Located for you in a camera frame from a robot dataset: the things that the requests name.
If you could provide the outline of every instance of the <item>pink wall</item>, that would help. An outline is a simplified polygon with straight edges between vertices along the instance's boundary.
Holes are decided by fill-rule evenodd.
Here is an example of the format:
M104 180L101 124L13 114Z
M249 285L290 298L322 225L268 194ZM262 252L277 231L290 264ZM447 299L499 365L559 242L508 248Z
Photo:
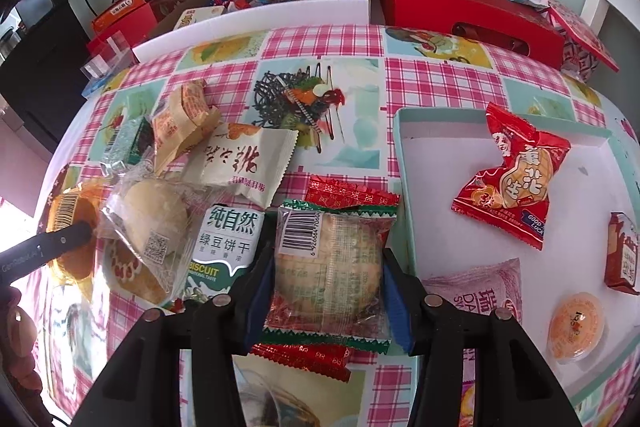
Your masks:
M0 118L0 196L33 216L47 163Z

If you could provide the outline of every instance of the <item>blue gripper pad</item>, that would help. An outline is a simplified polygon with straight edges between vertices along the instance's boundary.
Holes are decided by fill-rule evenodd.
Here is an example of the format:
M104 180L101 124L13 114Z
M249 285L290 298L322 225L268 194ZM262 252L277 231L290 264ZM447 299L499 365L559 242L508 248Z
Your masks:
M270 281L273 280L274 270L275 264L272 255L247 313L247 328L244 338L244 346L247 351L250 351L253 345L260 341L262 327L271 307Z
M386 315L391 324L391 334L396 344L398 344L404 352L410 353L414 349L414 336L411 332L411 321L409 311L407 311L398 285L391 275L391 270L383 264L383 285L382 298L385 303Z

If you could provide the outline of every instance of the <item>green and white biscuit package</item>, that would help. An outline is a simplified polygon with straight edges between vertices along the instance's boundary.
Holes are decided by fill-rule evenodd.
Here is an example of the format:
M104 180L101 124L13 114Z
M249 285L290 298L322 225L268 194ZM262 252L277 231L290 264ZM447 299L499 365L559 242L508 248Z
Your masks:
M255 256L264 213L216 204L205 213L187 274L183 299L200 302L228 293Z

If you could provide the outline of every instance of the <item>metal screw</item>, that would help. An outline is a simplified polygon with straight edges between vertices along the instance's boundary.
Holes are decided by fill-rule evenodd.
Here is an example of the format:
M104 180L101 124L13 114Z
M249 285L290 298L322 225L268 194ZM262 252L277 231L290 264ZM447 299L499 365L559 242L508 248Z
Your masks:
M495 316L502 321L508 321L511 317L513 317L513 312L511 312L511 310L508 308L496 308Z
M231 297L227 293L220 293L213 297L213 305L217 307L227 306L231 304Z
M142 314L142 318L145 322L153 322L160 318L162 312L158 308L151 308Z
M437 308L438 306L442 306L442 297L431 293L424 298L424 303L430 308Z

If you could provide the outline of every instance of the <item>table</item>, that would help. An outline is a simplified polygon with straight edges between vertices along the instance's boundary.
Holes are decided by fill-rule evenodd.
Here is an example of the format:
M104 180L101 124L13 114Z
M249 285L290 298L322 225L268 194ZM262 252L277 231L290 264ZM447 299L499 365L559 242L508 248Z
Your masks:
M346 96L346 105L330 123L342 141L329 143L321 158L315 149L298 149L274 204L284 197L302 198L311 173L399 190L392 118L406 106L484 109L495 102L517 113L607 127L622 143L634 171L640 172L640 147L620 111L588 86L548 66L433 32L326 25L237 36L176 50L130 68L81 109L52 159L43 194L49 193L58 169L67 162L68 183L100 175L97 161L108 141L105 129L127 103L149 113L174 87L203 79L207 102L227 121L252 123L263 120L254 107L254 87L264 73L295 73L306 67ZM185 163L185 157L178 158L170 169L180 171ZM43 204L41 197L38 208ZM53 287L46 268L25 283L26 309L42 325L38 369L55 402L69 415L127 331L151 306L124 291L110 291L102 271L103 253L104 241L98 240L91 302L75 287ZM187 353L181 361L184 420L190 395ZM366 425L404 425L417 378L414 361L392 351L386 356L356 353L351 364L364 373L359 414Z

